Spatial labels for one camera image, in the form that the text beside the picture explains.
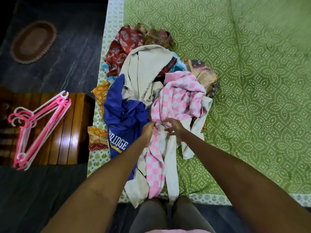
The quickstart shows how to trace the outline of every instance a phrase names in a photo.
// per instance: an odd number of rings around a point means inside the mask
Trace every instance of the wooden table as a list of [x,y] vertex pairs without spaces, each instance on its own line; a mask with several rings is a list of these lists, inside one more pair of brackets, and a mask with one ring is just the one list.
[[[0,165],[13,164],[20,131],[19,128],[9,124],[6,117],[19,106],[33,111],[55,95],[13,93],[0,87]],[[41,147],[32,166],[87,162],[89,156],[87,127],[92,125],[95,101],[83,93],[69,93],[68,97],[72,101],[70,108]],[[31,130],[27,148],[42,131],[52,114],[40,119]]]

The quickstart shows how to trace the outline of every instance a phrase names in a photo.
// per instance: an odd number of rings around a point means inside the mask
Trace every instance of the pink checkered cloth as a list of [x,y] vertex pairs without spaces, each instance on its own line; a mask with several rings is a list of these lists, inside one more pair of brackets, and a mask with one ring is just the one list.
[[151,107],[151,118],[156,124],[146,154],[150,199],[160,194],[165,181],[165,165],[159,149],[162,120],[167,117],[178,120],[200,117],[202,112],[201,100],[206,94],[204,86],[196,80],[192,73],[187,71],[166,73],[164,85],[165,87],[160,91],[160,96]]

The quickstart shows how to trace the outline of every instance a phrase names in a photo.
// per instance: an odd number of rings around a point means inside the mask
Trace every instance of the doormat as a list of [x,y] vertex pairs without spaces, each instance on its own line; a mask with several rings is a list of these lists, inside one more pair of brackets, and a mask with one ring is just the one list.
[[41,58],[56,39],[57,31],[52,23],[36,21],[16,36],[11,47],[15,61],[30,64]]

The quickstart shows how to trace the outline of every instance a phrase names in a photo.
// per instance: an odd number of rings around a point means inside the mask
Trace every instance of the person's right hand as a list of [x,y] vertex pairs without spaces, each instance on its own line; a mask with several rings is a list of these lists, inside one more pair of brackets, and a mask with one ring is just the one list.
[[162,122],[169,122],[171,123],[172,127],[164,129],[168,132],[169,136],[176,136],[180,141],[183,141],[182,135],[187,129],[184,128],[184,126],[181,124],[181,122],[177,119],[173,118],[166,118]]

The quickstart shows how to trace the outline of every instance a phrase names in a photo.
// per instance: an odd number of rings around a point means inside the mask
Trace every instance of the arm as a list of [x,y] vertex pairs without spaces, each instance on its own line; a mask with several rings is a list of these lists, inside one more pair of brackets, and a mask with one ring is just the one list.
[[224,191],[239,215],[258,233],[311,232],[311,215],[251,165],[202,141],[180,121],[166,129],[184,141]]
[[153,125],[153,122],[146,124],[142,135],[126,151],[85,180],[42,233],[105,232],[135,163],[150,143]]

